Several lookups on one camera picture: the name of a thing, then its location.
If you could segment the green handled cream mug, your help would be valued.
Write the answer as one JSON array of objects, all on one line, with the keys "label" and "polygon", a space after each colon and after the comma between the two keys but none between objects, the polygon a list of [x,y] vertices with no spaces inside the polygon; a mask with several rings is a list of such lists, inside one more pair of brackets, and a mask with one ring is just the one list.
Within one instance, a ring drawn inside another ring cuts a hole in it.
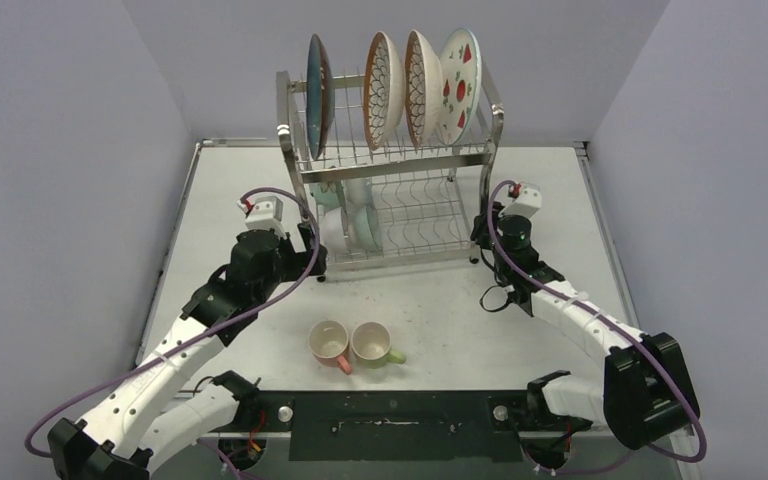
[{"label": "green handled cream mug", "polygon": [[392,347],[389,330],[377,322],[357,326],[351,335],[350,346],[357,362],[370,369],[388,364],[402,365],[407,360],[403,352]]}]

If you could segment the brown rim flower plate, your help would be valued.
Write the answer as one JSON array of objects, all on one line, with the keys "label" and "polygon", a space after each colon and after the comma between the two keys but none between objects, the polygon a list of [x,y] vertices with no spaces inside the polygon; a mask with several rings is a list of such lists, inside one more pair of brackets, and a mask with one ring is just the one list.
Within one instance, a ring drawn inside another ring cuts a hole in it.
[{"label": "brown rim flower plate", "polygon": [[418,30],[409,34],[404,72],[408,131],[413,146],[419,148],[437,129],[443,108],[443,75],[438,55]]}]

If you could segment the dark bottom plate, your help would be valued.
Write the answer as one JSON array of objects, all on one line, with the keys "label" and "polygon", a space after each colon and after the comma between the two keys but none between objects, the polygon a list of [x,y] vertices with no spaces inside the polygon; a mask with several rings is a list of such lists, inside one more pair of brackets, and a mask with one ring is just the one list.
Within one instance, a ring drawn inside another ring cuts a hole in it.
[{"label": "dark bottom plate", "polygon": [[325,150],[334,118],[335,86],[325,46],[317,34],[311,36],[307,56],[306,127],[312,160]]}]

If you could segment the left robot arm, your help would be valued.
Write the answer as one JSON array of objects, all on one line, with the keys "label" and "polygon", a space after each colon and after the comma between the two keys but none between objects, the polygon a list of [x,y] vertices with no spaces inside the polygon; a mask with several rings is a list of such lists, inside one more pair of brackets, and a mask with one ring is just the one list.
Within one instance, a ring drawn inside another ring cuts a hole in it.
[{"label": "left robot arm", "polygon": [[275,220],[250,221],[231,260],[197,289],[155,350],[115,380],[107,397],[78,420],[58,420],[47,434],[60,479],[147,479],[203,435],[228,425],[250,428],[259,405],[255,387],[227,371],[173,409],[177,392],[229,346],[258,314],[282,300],[282,283],[296,289],[325,270],[316,223],[298,226],[306,249],[294,250]]}]

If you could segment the strawberry pattern top plate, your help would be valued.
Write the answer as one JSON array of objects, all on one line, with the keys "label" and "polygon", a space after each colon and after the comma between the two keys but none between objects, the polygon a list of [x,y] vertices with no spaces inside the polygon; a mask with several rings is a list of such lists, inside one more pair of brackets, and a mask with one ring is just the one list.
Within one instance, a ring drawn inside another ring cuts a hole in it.
[{"label": "strawberry pattern top plate", "polygon": [[438,120],[441,142],[453,146],[471,128],[482,88],[481,49],[474,33],[454,30],[439,56],[443,76],[443,110]]}]

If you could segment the stainless steel dish rack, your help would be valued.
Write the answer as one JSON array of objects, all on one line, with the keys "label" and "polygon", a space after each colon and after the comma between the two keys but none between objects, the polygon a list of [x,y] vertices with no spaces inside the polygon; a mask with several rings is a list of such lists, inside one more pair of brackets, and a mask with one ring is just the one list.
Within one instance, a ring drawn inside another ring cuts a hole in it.
[{"label": "stainless steel dish rack", "polygon": [[355,178],[371,183],[383,246],[376,253],[347,247],[329,251],[332,271],[465,259],[480,260],[471,234],[485,208],[504,126],[501,97],[488,68],[472,126],[453,146],[434,140],[412,145],[399,126],[376,151],[363,136],[360,73],[335,77],[335,118],[325,152],[314,157],[307,141],[307,84],[286,71],[275,75],[279,147],[292,188],[311,198],[312,186],[343,188]]}]

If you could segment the pink handled cream mug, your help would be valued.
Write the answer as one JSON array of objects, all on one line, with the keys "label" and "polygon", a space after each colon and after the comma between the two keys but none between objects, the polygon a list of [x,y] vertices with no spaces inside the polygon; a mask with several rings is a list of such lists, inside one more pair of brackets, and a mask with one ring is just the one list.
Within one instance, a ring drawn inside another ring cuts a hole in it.
[{"label": "pink handled cream mug", "polygon": [[315,324],[309,332],[307,345],[320,364],[337,368],[345,375],[353,372],[348,360],[349,333],[341,323],[325,320]]}]

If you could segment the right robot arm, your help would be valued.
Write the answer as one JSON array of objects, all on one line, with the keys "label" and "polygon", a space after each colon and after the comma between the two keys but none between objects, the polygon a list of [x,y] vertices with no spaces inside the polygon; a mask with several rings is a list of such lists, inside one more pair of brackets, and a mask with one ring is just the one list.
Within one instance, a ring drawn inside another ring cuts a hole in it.
[{"label": "right robot arm", "polygon": [[528,217],[484,202],[472,240],[493,255],[490,268],[506,303],[555,328],[599,367],[588,381],[557,370],[527,384],[525,414],[537,428],[563,418],[607,427],[639,450],[685,427],[697,427],[700,407],[678,342],[624,324],[590,302],[531,242]]}]

